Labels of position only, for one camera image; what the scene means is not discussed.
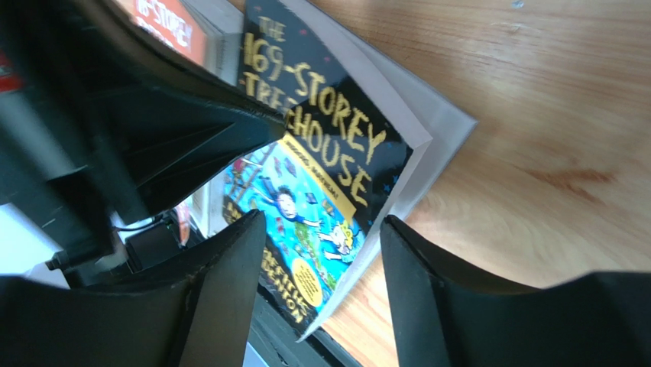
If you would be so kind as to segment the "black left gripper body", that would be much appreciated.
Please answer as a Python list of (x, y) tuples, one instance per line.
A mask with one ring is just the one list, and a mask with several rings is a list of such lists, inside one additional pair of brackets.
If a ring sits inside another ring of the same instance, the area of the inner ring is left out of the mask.
[(86, 10), (131, 27), (114, 1), (1, 3), (1, 201), (50, 247), (49, 269), (109, 254), (112, 214), (148, 216), (108, 129), (75, 94), (66, 45), (93, 66), (105, 53), (78, 40), (99, 27)]

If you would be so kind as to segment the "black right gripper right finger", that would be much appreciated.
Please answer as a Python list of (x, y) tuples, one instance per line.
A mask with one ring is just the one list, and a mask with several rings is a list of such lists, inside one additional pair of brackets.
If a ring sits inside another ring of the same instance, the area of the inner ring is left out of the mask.
[(479, 268), (395, 216), (381, 252), (401, 366), (648, 366), (650, 276), (535, 288)]

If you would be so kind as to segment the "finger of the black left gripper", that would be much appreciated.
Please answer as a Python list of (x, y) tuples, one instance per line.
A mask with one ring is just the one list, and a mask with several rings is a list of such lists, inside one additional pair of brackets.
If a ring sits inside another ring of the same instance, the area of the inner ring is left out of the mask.
[(283, 116), (164, 46), (111, 1), (68, 1), (75, 81), (105, 145), (124, 219), (171, 209), (237, 158), (278, 140)]

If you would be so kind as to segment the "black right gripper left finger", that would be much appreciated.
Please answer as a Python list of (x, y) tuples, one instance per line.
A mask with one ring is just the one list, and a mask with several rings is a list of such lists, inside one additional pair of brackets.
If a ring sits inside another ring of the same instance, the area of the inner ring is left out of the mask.
[(266, 241), (252, 210), (212, 238), (109, 284), (1, 279), (3, 366), (240, 366)]

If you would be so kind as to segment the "orange 78-Storey Treehouse book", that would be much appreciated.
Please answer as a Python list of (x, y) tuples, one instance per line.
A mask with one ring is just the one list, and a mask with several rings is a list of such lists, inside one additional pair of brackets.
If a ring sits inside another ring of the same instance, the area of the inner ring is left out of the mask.
[(229, 1), (131, 0), (118, 4), (131, 20), (235, 86), (244, 15)]

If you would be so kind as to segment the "black 169-Storey Treehouse book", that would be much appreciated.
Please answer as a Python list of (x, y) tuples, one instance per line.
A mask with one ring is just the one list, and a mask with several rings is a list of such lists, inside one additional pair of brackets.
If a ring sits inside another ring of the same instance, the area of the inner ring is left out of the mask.
[(286, 131), (228, 169), (223, 214), (265, 214), (261, 284), (302, 341), (478, 122), (308, 1), (245, 2), (238, 85)]

